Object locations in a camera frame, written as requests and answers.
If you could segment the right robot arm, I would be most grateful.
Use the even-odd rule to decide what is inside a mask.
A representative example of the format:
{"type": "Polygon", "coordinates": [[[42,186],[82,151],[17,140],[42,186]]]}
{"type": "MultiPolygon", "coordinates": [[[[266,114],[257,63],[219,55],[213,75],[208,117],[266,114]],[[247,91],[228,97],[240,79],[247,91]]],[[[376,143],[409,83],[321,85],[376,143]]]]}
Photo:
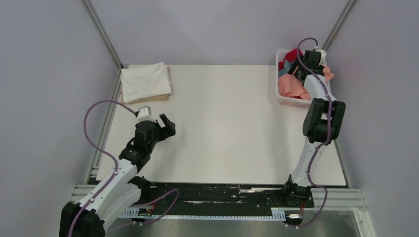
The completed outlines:
{"type": "Polygon", "coordinates": [[[338,137],[346,109],[346,104],[332,95],[321,58],[320,51],[307,50],[297,57],[289,71],[308,90],[312,100],[302,126],[305,137],[302,153],[283,186],[282,199],[288,206],[311,197],[312,172],[324,150],[338,137]]]}

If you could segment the salmon pink t shirt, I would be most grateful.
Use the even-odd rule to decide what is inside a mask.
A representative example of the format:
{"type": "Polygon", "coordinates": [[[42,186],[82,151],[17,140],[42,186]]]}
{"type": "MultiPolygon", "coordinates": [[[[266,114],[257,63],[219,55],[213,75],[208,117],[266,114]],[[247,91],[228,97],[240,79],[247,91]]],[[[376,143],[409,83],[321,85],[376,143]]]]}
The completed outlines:
{"type": "Polygon", "coordinates": [[[308,90],[302,83],[290,74],[279,76],[279,93],[284,97],[298,98],[303,100],[311,100],[308,90]]]}

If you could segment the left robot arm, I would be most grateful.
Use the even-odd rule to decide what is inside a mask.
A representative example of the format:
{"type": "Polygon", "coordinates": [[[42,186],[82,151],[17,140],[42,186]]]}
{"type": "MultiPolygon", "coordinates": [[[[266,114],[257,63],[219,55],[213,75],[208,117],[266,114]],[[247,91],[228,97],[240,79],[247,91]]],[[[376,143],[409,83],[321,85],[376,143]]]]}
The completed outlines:
{"type": "Polygon", "coordinates": [[[138,173],[150,160],[156,144],[176,134],[175,123],[165,114],[160,114],[164,126],[149,114],[138,112],[137,118],[134,137],[121,151],[114,171],[79,202],[63,207],[59,236],[103,237],[132,204],[150,200],[150,183],[138,173]]]}

